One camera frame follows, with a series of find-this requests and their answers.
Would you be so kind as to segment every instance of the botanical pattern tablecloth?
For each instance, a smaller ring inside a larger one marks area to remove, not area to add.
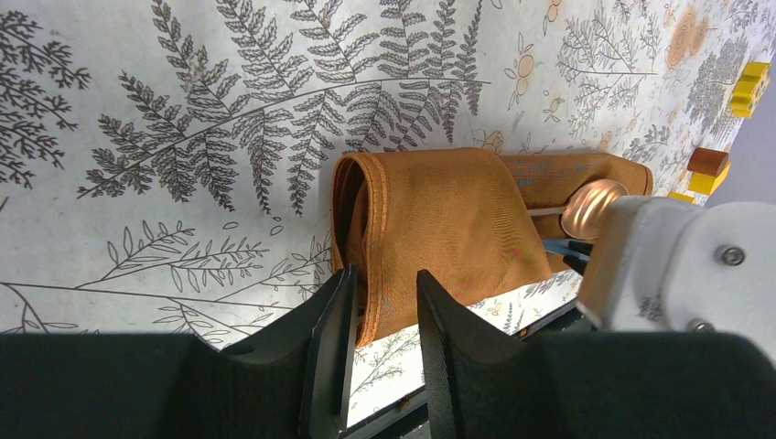
[[[349,151],[606,151],[682,191],[729,148],[754,0],[6,0],[0,332],[193,333],[223,348],[329,276]],[[513,333],[571,272],[471,308]],[[415,328],[356,353],[349,423],[423,382]]]

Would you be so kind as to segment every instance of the fern print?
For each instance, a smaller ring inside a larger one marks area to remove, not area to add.
[[[388,137],[388,130],[395,129],[395,118],[399,117],[399,105],[383,82],[360,85],[345,97],[348,112],[359,112],[348,120],[348,134],[356,137],[345,140],[348,152],[368,152],[369,147],[379,146],[380,139]]]
[[[232,37],[232,41],[240,47],[238,53],[247,62],[242,70],[251,77],[244,81],[253,90],[251,97],[278,102],[295,96],[310,79],[313,69],[302,68],[307,62],[304,56],[288,56],[293,34],[277,41],[275,18],[266,23],[266,7],[253,10],[252,0],[217,1],[219,12],[227,19],[226,26],[239,35]]]
[[[646,27],[642,48],[647,58],[654,59],[654,47],[659,34]],[[598,9],[590,20],[578,18],[566,21],[566,35],[557,56],[556,66],[569,83],[579,84],[574,102],[577,114],[571,116],[571,132],[579,137],[595,120],[598,110],[604,106],[610,110],[632,106],[639,93],[641,82],[652,71],[637,66],[639,41],[630,30],[615,28],[614,20]]]
[[[380,47],[388,51],[381,56],[382,62],[377,68],[392,78],[408,78],[426,68],[425,57],[428,48],[418,47],[428,38],[424,31],[410,31],[410,28],[424,23],[426,16],[419,12],[407,12],[412,0],[380,0],[381,6],[387,6],[380,13],[383,18],[397,20],[401,26],[385,27],[381,35],[386,39],[380,42]]]
[[[757,20],[760,4],[752,0],[734,0],[727,11],[726,20],[733,23],[733,32],[746,29]]]
[[[455,67],[453,61],[455,55],[451,50],[456,46],[456,41],[453,39],[456,33],[453,28],[456,24],[454,4],[455,0],[442,0],[436,11],[439,20],[434,21],[436,32],[431,33],[432,42],[428,43],[430,51],[430,56],[427,59],[428,67],[424,70],[424,73],[432,78],[443,78],[448,71]],[[443,100],[437,110],[447,141],[452,144],[455,117],[463,97],[463,86],[456,80],[442,80],[432,84],[432,87],[436,88],[442,95]]]
[[[240,118],[232,127],[232,138],[240,137],[240,145],[248,148],[256,197],[267,215],[272,214],[269,206],[269,187],[272,182],[269,177],[277,170],[275,162],[282,158],[280,153],[286,149],[283,137],[291,135],[291,130],[278,124],[293,117],[285,109],[270,112],[260,110]]]
[[[247,243],[247,238],[239,243],[230,242],[230,238],[227,238],[220,247],[214,245],[213,240],[191,244],[189,238],[194,236],[194,229],[184,228],[181,221],[178,221],[175,229],[160,222],[158,231],[153,231],[143,221],[141,229],[142,233],[137,240],[129,227],[125,227],[119,245],[108,241],[108,257],[115,266],[100,279],[77,288],[146,270],[165,269],[169,271],[179,292],[183,293],[187,284],[199,293],[208,282],[223,287],[225,284],[233,285],[235,276],[251,277],[253,270],[264,268],[256,263],[256,258],[268,252],[261,248],[261,242],[251,245]]]
[[[320,41],[322,44],[308,48],[307,51],[318,56],[315,59],[320,71],[316,76],[329,83],[347,84],[355,82],[356,75],[377,62],[377,57],[359,57],[379,34],[370,32],[354,38],[346,44],[350,34],[364,20],[366,15],[353,14],[343,20],[338,27],[333,26],[334,15],[342,5],[342,0],[328,0],[316,14],[316,0],[286,0],[289,3],[304,5],[291,14],[291,18],[303,23],[312,23],[313,27],[299,30],[305,37]]]
[[[430,80],[399,82],[399,87],[404,90],[399,92],[400,110],[397,113],[399,120],[396,123],[396,129],[401,136],[389,135],[388,139],[395,144],[395,147],[386,146],[383,148],[385,152],[406,151],[407,145],[417,147],[412,134],[419,139],[426,138],[426,132],[431,132],[432,126],[423,112],[426,112],[437,125],[443,123],[439,114],[442,113],[445,100],[441,91],[432,86]]]
[[[636,137],[630,142],[622,157],[636,163],[649,164],[658,155],[660,149],[668,148],[670,136],[671,130],[668,126],[658,129],[657,125],[653,124],[643,139]]]
[[[289,157],[296,164],[288,169],[291,174],[288,179],[291,183],[288,188],[291,192],[291,207],[297,215],[302,214],[305,197],[310,190],[308,182],[315,179],[310,171],[318,171],[320,162],[329,159],[324,150],[334,150],[334,144],[327,138],[326,133],[342,136],[338,125],[345,123],[345,117],[341,113],[344,105],[345,101],[336,92],[325,90],[294,106],[295,111],[305,114],[291,122],[300,127],[299,131],[292,134],[294,138],[299,139],[291,146],[291,150],[297,153]]]
[[[469,104],[469,111],[475,116],[479,113],[480,94],[482,92],[482,84],[472,82],[477,78],[477,60],[474,58],[474,54],[477,53],[477,33],[480,29],[481,11],[482,0],[479,0],[468,31],[463,36],[464,42],[460,45],[462,53],[456,55],[458,60],[453,63],[455,69],[451,72],[454,77],[466,81],[464,82],[463,92]]]
[[[167,3],[154,0],[151,9],[156,17],[154,24],[162,33],[158,42],[172,53],[167,61],[178,70],[181,87],[187,92],[187,113],[180,115],[181,105],[169,105],[169,96],[155,93],[123,72],[119,81],[129,91],[127,97],[137,102],[135,107],[143,119],[153,122],[147,126],[150,133],[135,131],[131,124],[122,127],[110,116],[102,116],[102,131],[114,143],[118,139],[121,155],[116,156],[106,148],[93,150],[92,156],[102,169],[87,171],[87,180],[95,186],[80,187],[79,198],[87,194],[118,197],[128,187],[142,194],[150,188],[148,183],[153,177],[158,176],[159,185],[166,187],[175,201],[189,201],[195,191],[194,183],[199,181],[219,206],[233,211],[229,192],[237,172],[232,169],[236,162],[229,153],[236,146],[224,140],[230,133],[220,128],[220,124],[231,120],[247,103],[246,96],[238,97],[231,104],[225,101],[239,75],[225,76],[226,59],[209,69],[206,49],[194,50],[191,35],[182,36],[180,23],[172,16]],[[217,125],[188,135],[192,119]],[[132,138],[121,139],[116,135],[121,130],[126,130]]]
[[[420,346],[420,335],[418,334],[417,329],[405,329],[386,337],[385,340],[380,343],[380,353],[375,352],[372,359],[367,361],[367,364],[372,367],[372,371],[362,382],[350,388],[351,398],[356,393],[367,391],[375,383],[381,380],[402,375],[404,370],[401,367],[390,363]],[[372,345],[362,348],[360,349],[361,352],[357,350],[356,358],[363,358],[362,352],[371,347]]]
[[[78,128],[66,117],[71,105],[45,90],[33,75],[52,79],[60,89],[84,90],[92,79],[85,68],[71,66],[69,46],[56,40],[38,44],[36,32],[42,29],[18,11],[0,15],[0,184],[27,189],[35,176],[27,161],[40,159],[64,169],[65,153],[44,122],[51,120],[60,130]]]
[[[99,118],[102,132],[115,147],[92,151],[97,167],[87,171],[91,185],[79,187],[79,198],[115,198],[127,190],[145,194],[156,181],[176,202],[190,201],[197,188],[204,187],[221,207],[234,211],[231,193],[239,176],[232,155],[241,148],[250,157],[262,211],[272,215],[270,187],[278,162],[287,159],[291,207],[302,215],[321,163],[329,160],[328,151],[337,149],[335,137],[345,137],[346,152],[380,145],[384,151],[402,151],[417,147],[435,125],[441,125],[452,143],[461,101],[466,97],[469,110],[477,112],[482,85],[488,83],[476,79],[480,3],[463,43],[457,46],[452,28],[454,0],[440,4],[437,15],[442,21],[435,22],[436,32],[431,35],[407,30],[426,21],[420,13],[407,12],[408,1],[384,1],[383,12],[389,11],[385,16],[401,12],[396,20],[402,22],[405,38],[398,38],[398,27],[390,27],[381,41],[387,51],[379,57],[361,57],[363,49],[380,36],[356,35],[364,15],[346,16],[334,24],[341,15],[340,0],[329,0],[320,8],[312,0],[293,2],[300,5],[293,18],[312,25],[303,25],[299,32],[313,41],[307,52],[314,55],[315,73],[333,84],[310,91],[302,87],[314,70],[305,56],[293,54],[298,53],[292,48],[294,34],[279,37],[277,23],[266,8],[254,8],[250,1],[216,3],[245,60],[243,82],[248,91],[235,96],[232,88],[239,75],[230,74],[226,60],[211,65],[206,49],[194,47],[169,6],[153,0],[154,24],[161,33],[157,39],[169,52],[167,61],[186,93],[185,104],[171,102],[168,95],[123,72],[119,81],[145,122],[107,114]],[[391,48],[400,47],[407,48],[406,63],[403,70],[392,70],[396,78],[357,81],[358,73],[378,62],[378,69],[392,65],[386,61]],[[389,83],[398,85],[397,95],[389,92]],[[244,111],[251,101],[260,106]],[[198,131],[191,128],[195,120],[203,125]],[[286,156],[289,146],[293,153]]]
[[[719,54],[710,54],[701,64],[684,110],[690,112],[691,121],[701,121],[704,132],[713,128],[727,105],[726,90],[738,80],[748,48],[749,42],[743,35],[728,39]]]

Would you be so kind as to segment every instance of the orange fabric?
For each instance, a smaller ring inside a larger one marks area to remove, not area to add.
[[[563,237],[560,206],[582,184],[613,178],[652,191],[648,168],[613,155],[498,157],[477,148],[343,156],[332,198],[333,268],[359,273],[357,346],[417,323],[415,278],[427,269],[463,305],[565,269],[542,237]]]

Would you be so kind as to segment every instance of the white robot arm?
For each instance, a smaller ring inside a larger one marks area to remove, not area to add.
[[[602,229],[578,301],[598,328],[730,332],[776,362],[776,207],[623,197]]]

